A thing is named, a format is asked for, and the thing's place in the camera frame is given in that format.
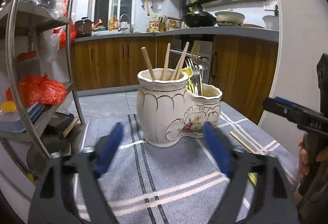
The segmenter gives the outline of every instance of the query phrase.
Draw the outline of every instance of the floor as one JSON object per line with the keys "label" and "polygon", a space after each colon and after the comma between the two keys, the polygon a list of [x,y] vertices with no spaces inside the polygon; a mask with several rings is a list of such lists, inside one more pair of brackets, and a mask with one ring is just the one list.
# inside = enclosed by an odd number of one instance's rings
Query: floor
{"label": "floor", "polygon": [[[79,98],[85,122],[92,118],[112,118],[137,113],[137,91]],[[74,101],[68,108],[77,116]]]}

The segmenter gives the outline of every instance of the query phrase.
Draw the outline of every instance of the striped tablecloth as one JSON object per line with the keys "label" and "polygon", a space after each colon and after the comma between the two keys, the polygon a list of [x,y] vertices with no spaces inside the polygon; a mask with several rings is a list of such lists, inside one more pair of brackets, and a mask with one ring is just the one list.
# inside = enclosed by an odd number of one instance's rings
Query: striped tablecloth
{"label": "striped tablecloth", "polygon": [[[182,138],[176,145],[156,148],[143,140],[137,116],[121,119],[92,119],[83,146],[94,145],[109,134],[116,122],[124,124],[124,137],[109,172],[99,184],[121,224],[207,223],[216,209],[229,179],[222,174],[203,139]],[[236,133],[259,154],[274,155],[294,184],[298,160],[270,135],[226,103],[221,103],[218,127]],[[76,203],[80,216],[89,215],[77,182]],[[247,216],[254,194],[248,183],[236,221]]]}

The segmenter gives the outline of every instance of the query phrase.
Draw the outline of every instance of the hand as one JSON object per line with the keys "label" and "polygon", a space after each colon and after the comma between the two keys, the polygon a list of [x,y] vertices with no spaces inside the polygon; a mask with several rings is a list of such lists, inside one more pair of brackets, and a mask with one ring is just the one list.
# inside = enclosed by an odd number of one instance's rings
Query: hand
{"label": "hand", "polygon": [[[298,172],[300,174],[300,178],[307,175],[310,171],[307,163],[309,162],[309,155],[304,148],[304,137],[302,137],[298,143],[298,146],[301,147],[300,152],[298,154],[299,162],[298,162]],[[328,160],[328,147],[322,150],[315,159],[317,162],[322,162]]]}

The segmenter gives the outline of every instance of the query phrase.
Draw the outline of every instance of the screw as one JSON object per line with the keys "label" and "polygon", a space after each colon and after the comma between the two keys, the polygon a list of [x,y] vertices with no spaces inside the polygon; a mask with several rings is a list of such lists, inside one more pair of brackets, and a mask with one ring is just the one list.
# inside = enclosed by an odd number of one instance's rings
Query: screw
{"label": "screw", "polygon": [[50,154],[50,158],[59,158],[61,156],[60,152],[54,152]]}
{"label": "screw", "polygon": [[87,146],[85,148],[83,148],[82,152],[83,153],[91,153],[95,150],[95,147],[94,146]]}

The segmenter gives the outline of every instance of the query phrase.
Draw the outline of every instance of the chopstick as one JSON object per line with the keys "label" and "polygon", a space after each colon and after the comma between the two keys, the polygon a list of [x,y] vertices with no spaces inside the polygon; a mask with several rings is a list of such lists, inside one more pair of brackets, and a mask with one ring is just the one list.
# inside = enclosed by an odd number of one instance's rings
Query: chopstick
{"label": "chopstick", "polygon": [[[240,144],[242,144],[249,152],[251,152],[252,154],[256,154],[255,151],[252,148],[250,148],[248,145],[246,145],[233,131],[230,131],[229,134],[234,139],[236,139]],[[253,173],[248,174],[248,179],[251,182],[251,184],[255,187],[257,183],[257,179]]]}
{"label": "chopstick", "polygon": [[166,55],[165,55],[165,62],[164,62],[164,70],[163,70],[162,81],[166,81],[166,77],[167,77],[167,68],[169,66],[169,59],[170,59],[170,48],[171,48],[171,44],[168,43],[167,44],[167,49],[166,49]]}
{"label": "chopstick", "polygon": [[149,58],[149,55],[148,55],[147,48],[146,47],[142,47],[141,48],[141,51],[142,51],[142,54],[144,56],[145,63],[147,65],[147,67],[148,67],[148,70],[149,70],[149,73],[150,73],[151,78],[153,80],[156,80],[155,75],[154,75],[154,72],[153,72],[153,67],[151,66],[151,62],[150,62],[150,58]]}
{"label": "chopstick", "polygon": [[179,62],[177,64],[177,66],[175,67],[174,73],[173,73],[173,75],[171,77],[171,81],[178,80],[178,78],[180,77],[181,69],[182,69],[184,60],[186,58],[186,53],[187,53],[188,47],[189,47],[189,42],[186,43],[186,46],[185,46],[185,48],[183,50],[183,53],[182,53],[182,55],[181,55],[181,57],[179,59]]}

